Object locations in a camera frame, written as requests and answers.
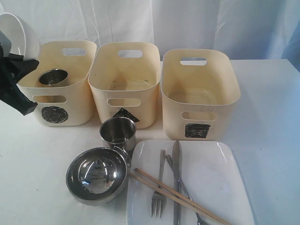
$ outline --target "white plate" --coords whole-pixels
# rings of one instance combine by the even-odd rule
[[[158,179],[160,150],[172,155],[174,141],[144,141],[132,157],[133,172],[140,168]],[[231,150],[220,142],[180,141],[181,176],[193,200],[233,225],[254,225],[249,200]],[[163,182],[173,187],[173,173],[165,162]],[[167,199],[162,218],[151,218],[153,190],[129,179],[128,225],[172,225],[173,202]],[[210,225],[218,223],[204,219]],[[196,225],[193,211],[181,208],[181,224]]]

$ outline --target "stainless steel bowl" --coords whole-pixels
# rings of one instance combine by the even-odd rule
[[[122,191],[130,166],[128,154],[118,147],[90,149],[69,166],[67,187],[81,203],[103,204]]]

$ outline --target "black sticker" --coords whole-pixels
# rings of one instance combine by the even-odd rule
[[[206,138],[209,129],[209,124],[189,123],[186,125],[186,137]]]
[[[69,115],[66,110],[57,106],[49,106],[42,108],[42,117],[49,123],[65,122]]]
[[[130,112],[128,112],[124,108],[120,108],[120,110],[113,117],[127,117],[127,118],[131,119],[134,123],[137,123],[140,121],[138,118],[136,118],[134,115],[132,115]]]

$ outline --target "chopsticks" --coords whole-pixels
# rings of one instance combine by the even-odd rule
[[[154,177],[150,176],[149,174],[147,174],[146,172],[144,172],[143,170],[140,170],[138,168],[135,169],[135,172],[139,173],[140,175],[148,178],[149,180],[153,181],[154,183],[156,183],[157,185],[159,185],[160,187],[168,190],[163,190],[162,188],[159,188],[157,185],[148,182],[146,179],[137,176],[134,173],[129,173],[129,175],[138,180],[139,182],[141,182],[142,184],[156,190],[157,192],[161,193],[162,195],[172,199],[173,201],[179,203],[180,205],[191,209],[194,212],[199,213],[200,215],[203,215],[204,217],[213,219],[215,221],[218,221],[224,225],[231,225],[230,223],[228,223],[226,220],[222,219],[221,217],[217,216],[216,214],[214,214],[213,212],[209,211],[208,209],[204,208],[203,206],[189,200],[188,198],[186,198],[185,196],[183,196],[182,194],[180,194],[179,192],[176,192],[175,190],[171,189],[170,187],[168,187],[167,185],[165,185],[164,183],[158,181],[157,179],[155,179]]]

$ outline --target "cream plastic bin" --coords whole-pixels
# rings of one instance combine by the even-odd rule
[[[114,42],[100,47],[89,84],[101,122],[125,116],[137,128],[150,126],[157,114],[159,81],[160,58],[155,45]]]
[[[184,58],[205,58],[206,64],[183,65]],[[161,86],[164,131],[174,140],[218,140],[240,98],[229,58],[215,50],[167,52]]]
[[[74,126],[91,118],[95,105],[87,78],[96,51],[90,41],[53,41],[41,46],[39,66],[18,83],[25,96],[38,103],[34,113],[40,123]],[[69,86],[42,87],[39,76],[54,68],[68,72]]]

